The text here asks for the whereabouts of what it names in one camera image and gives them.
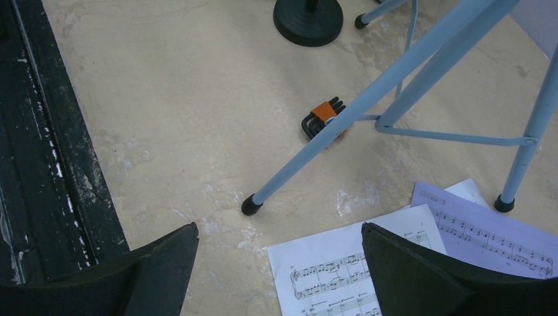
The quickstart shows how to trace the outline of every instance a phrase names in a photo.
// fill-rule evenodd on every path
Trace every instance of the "worn floor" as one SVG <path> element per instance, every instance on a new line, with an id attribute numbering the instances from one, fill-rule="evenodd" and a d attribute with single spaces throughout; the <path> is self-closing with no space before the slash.
<path id="1" fill-rule="evenodd" d="M 341 0 L 341 36 L 310 49 L 278 34 L 273 0 L 43 2 L 130 247 L 200 227 L 182 315 L 280 315 L 267 246 L 389 213 L 416 180 L 471 177 L 492 202 L 511 166 L 513 148 L 362 122 L 244 217 L 244 197 L 307 143 L 301 119 L 335 95 L 350 102 L 401 53 L 410 6 L 359 32 L 354 18 L 376 3 Z M 455 1 L 421 2 L 417 35 Z M 547 64 L 507 17 L 400 125 L 520 135 Z M 558 234 L 556 120 L 510 216 Z"/>

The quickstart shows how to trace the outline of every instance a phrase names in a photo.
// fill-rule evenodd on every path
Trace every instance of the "lavender sheet music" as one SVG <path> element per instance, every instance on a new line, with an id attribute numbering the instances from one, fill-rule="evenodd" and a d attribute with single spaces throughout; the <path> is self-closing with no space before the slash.
<path id="1" fill-rule="evenodd" d="M 417 182 L 411 206 L 427 204 L 447 255 L 458 260 L 530 278 L 553 278 L 558 271 L 558 236 L 437 188 Z"/>

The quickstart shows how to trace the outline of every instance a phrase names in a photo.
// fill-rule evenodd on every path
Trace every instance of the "stand base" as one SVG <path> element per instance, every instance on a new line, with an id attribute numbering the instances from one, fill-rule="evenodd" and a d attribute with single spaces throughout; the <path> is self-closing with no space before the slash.
<path id="1" fill-rule="evenodd" d="M 502 195 L 499 195 L 498 198 L 496 199 L 496 201 L 494 201 L 494 208 L 496 209 L 496 211 L 499 211 L 499 212 L 502 212 L 502 213 L 510 212 L 513 209 L 513 207 L 515 206 L 515 199 L 513 199 L 513 201 L 510 202 L 510 203 L 504 203 L 500 199 L 501 197 L 502 197 Z"/>
<path id="2" fill-rule="evenodd" d="M 304 0 L 277 0 L 273 22 L 287 40 L 306 47 L 331 43 L 341 33 L 343 11 L 337 0 L 319 0 L 315 12 Z"/>
<path id="3" fill-rule="evenodd" d="M 242 210 L 242 213 L 246 216 L 252 216 L 252 215 L 258 213 L 258 210 L 263 205 L 263 204 L 260 204 L 260 205 L 255 204 L 254 201 L 252 200 L 253 196 L 254 195 L 252 194 L 247 199 L 245 199 L 244 202 L 242 202 L 241 210 Z"/>

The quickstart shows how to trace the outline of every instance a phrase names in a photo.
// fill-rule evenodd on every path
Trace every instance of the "peeling black paint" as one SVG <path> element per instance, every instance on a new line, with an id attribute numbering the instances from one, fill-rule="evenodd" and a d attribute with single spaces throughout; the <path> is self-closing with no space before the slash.
<path id="1" fill-rule="evenodd" d="M 129 249 L 41 1 L 0 17 L 0 282 L 43 283 Z"/>

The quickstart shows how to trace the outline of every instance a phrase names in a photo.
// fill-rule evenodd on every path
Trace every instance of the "musical notation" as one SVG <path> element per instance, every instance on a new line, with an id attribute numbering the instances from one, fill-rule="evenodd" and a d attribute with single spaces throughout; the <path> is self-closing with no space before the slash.
<path id="1" fill-rule="evenodd" d="M 404 238 L 431 248 L 425 232 L 405 234 Z M 295 297 L 299 300 L 369 278 L 364 252 L 291 273 Z"/>
<path id="2" fill-rule="evenodd" d="M 492 254 L 500 255 L 508 260 L 509 264 L 521 265 L 525 269 L 530 269 L 542 275 L 544 278 L 549 278 L 553 274 L 552 258 L 542 253 L 526 248 L 510 239 L 498 236 L 480 227 L 475 227 L 444 212 L 436 211 L 434 218 L 440 232 L 452 235 Z"/>
<path id="3" fill-rule="evenodd" d="M 352 309 L 358 309 L 354 311 L 351 315 L 354 316 L 382 316 L 380 307 L 378 306 L 378 299 L 376 294 L 370 294 L 363 296 L 362 298 L 357 298 L 350 300 L 348 302 L 339 301 L 329 305 L 329 308 L 322 311 L 306 312 L 305 316 L 335 316 L 335 315 L 347 315 L 346 312 Z"/>

